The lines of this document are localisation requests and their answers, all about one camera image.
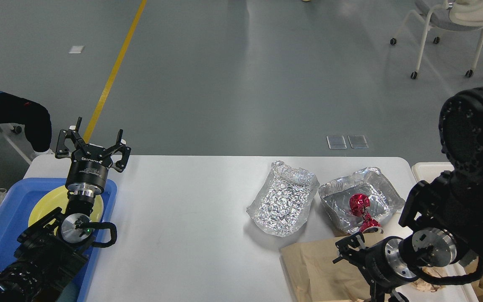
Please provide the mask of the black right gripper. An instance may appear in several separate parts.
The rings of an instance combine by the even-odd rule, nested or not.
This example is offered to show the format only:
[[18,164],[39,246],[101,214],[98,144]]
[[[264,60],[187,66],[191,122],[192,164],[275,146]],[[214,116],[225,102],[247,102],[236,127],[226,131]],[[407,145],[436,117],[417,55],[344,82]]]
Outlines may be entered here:
[[390,295],[388,302],[408,302],[408,298],[395,288],[418,280],[418,276],[408,268],[399,252],[401,241],[402,238],[391,236],[369,248],[364,234],[356,232],[335,243],[338,257],[333,264],[346,260],[366,268],[364,273],[370,285],[368,302],[385,302],[386,294]]

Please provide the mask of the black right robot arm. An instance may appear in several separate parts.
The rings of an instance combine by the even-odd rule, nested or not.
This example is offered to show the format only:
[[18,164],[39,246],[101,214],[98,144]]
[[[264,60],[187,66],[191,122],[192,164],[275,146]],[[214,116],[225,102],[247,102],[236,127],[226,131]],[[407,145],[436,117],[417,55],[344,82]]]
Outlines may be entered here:
[[338,257],[356,266],[370,302],[406,302],[397,288],[418,279],[464,285],[483,276],[483,87],[458,92],[443,105],[441,152],[453,165],[408,194],[399,225],[406,238],[387,237],[367,247],[357,232],[336,243]]

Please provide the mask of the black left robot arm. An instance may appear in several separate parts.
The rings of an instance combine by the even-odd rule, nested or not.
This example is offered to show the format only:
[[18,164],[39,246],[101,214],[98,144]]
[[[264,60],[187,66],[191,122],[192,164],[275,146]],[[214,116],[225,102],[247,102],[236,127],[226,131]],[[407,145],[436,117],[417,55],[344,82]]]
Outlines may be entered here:
[[92,145],[74,128],[61,130],[55,157],[69,158],[65,182],[68,202],[54,208],[17,237],[15,262],[0,272],[0,302],[55,302],[88,262],[88,248],[107,248],[117,241],[112,222],[93,222],[95,197],[105,190],[109,169],[123,172],[131,148],[119,130],[113,146]]

